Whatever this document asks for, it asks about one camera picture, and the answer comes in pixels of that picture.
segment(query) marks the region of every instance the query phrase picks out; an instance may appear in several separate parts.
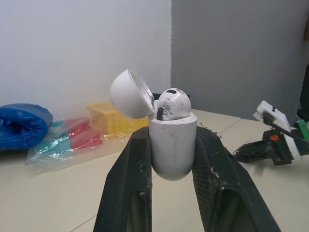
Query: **orange part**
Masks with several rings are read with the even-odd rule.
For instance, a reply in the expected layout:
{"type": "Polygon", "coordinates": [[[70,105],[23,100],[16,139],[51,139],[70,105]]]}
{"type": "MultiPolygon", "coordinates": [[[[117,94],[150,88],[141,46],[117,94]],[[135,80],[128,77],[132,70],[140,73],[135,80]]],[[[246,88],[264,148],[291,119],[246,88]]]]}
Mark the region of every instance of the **orange part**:
{"type": "Polygon", "coordinates": [[[279,136],[278,135],[271,135],[271,137],[270,137],[270,140],[271,141],[278,141],[279,140],[279,136]]]}

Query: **red plastic item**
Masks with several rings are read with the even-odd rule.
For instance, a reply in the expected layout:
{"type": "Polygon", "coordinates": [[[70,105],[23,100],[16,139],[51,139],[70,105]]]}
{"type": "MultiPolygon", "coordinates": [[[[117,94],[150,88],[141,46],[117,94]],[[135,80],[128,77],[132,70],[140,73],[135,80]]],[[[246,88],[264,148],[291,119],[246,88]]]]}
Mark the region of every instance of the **red plastic item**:
{"type": "Polygon", "coordinates": [[[72,149],[75,150],[102,144],[100,134],[91,128],[89,118],[69,119],[65,123],[72,149]]]}
{"type": "Polygon", "coordinates": [[[87,117],[65,120],[70,138],[75,137],[83,131],[91,129],[90,119],[87,117]]]}
{"type": "Polygon", "coordinates": [[[74,137],[70,137],[70,145],[74,150],[99,144],[102,144],[101,136],[92,129],[83,131],[77,136],[74,135],[74,137]]]}

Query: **earbud black mark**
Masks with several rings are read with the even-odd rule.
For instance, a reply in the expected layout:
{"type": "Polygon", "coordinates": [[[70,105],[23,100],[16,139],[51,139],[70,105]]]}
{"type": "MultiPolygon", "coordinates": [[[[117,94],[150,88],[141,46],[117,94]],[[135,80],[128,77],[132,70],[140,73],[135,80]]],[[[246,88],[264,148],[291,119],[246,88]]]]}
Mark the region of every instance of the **earbud black mark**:
{"type": "Polygon", "coordinates": [[[169,89],[168,91],[166,91],[167,93],[173,93],[173,94],[175,94],[175,93],[177,93],[175,90],[173,90],[173,89],[169,89]]]}
{"type": "Polygon", "coordinates": [[[160,120],[160,121],[163,121],[163,108],[162,107],[158,108],[158,113],[156,115],[156,119],[160,120]]]}

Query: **green part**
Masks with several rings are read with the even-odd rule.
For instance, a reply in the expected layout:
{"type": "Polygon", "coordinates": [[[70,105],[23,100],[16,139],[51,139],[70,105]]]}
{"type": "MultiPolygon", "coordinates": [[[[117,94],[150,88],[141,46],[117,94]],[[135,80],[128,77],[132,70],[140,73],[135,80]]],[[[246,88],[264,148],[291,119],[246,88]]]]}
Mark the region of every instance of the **green part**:
{"type": "Polygon", "coordinates": [[[35,155],[61,158],[61,154],[71,151],[68,129],[63,121],[53,122],[47,136],[34,147],[35,155]]]}
{"type": "Polygon", "coordinates": [[[309,140],[309,131],[304,120],[299,121],[299,128],[303,134],[304,139],[309,140]]]}

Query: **gray wall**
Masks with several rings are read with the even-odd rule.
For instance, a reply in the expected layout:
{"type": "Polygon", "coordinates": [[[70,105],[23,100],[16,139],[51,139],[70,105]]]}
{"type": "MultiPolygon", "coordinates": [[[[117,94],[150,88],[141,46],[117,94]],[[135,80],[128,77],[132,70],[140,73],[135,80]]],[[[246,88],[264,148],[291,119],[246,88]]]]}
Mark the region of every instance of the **gray wall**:
{"type": "Polygon", "coordinates": [[[171,85],[194,108],[253,118],[265,100],[293,121],[309,0],[172,0],[171,11],[171,85]]]}
{"type": "Polygon", "coordinates": [[[153,92],[170,87],[171,0],[0,1],[0,105],[55,115],[110,100],[128,67],[153,92]]]}

